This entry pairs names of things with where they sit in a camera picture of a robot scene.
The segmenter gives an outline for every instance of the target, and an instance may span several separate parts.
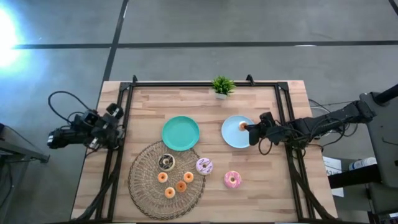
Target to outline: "black floor line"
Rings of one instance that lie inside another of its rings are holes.
[[[369,41],[294,41],[294,42],[174,42],[119,44],[119,49],[162,49],[191,47],[312,47],[398,45],[398,40]]]
[[[388,0],[390,2],[391,7],[394,9],[394,11],[396,12],[397,16],[398,16],[398,6],[395,2],[395,0]]]
[[[124,22],[124,16],[126,15],[126,10],[127,10],[127,4],[128,3],[129,3],[129,0],[124,0],[123,3],[122,3],[122,8],[120,10],[119,19],[118,19],[118,24],[117,24],[116,30],[114,32],[114,37],[113,37],[113,41],[112,41],[111,51],[109,52],[108,61],[106,62],[105,72],[104,72],[104,76],[103,76],[103,82],[104,81],[109,81],[109,78],[111,76],[113,61],[114,61],[114,57],[116,55],[116,50],[118,49],[120,33],[122,31],[122,26],[123,26],[123,22]]]
[[[19,44],[12,49],[110,49],[112,44]]]

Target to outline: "white pot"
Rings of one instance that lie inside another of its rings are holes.
[[[216,93],[216,98],[217,99],[225,100],[226,97],[227,97],[227,95],[225,95],[225,94]]]

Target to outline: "potted plant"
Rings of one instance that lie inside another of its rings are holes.
[[[236,86],[234,84],[234,81],[230,80],[229,78],[226,78],[224,76],[218,76],[216,77],[213,81],[213,89],[216,92],[216,97],[218,99],[225,100],[226,97],[232,93],[232,89],[234,89]]]

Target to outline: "pink frosted donut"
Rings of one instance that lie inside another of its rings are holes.
[[[228,171],[224,176],[224,184],[227,188],[238,188],[241,182],[242,178],[236,171]]]
[[[197,171],[200,175],[208,175],[213,170],[213,163],[207,158],[201,158],[197,162]]]

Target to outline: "woven placemat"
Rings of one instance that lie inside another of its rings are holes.
[[[169,179],[161,184],[157,176],[162,170],[159,158],[165,153],[175,158],[175,166],[167,172]],[[177,152],[169,149],[163,141],[146,147],[134,160],[128,177],[130,196],[137,208],[148,217],[158,220],[170,220],[189,212],[199,201],[205,188],[205,177],[195,169],[199,155],[193,150]],[[168,199],[164,192],[183,180],[186,172],[192,172],[193,182],[187,184],[183,193],[176,191],[174,198]]]

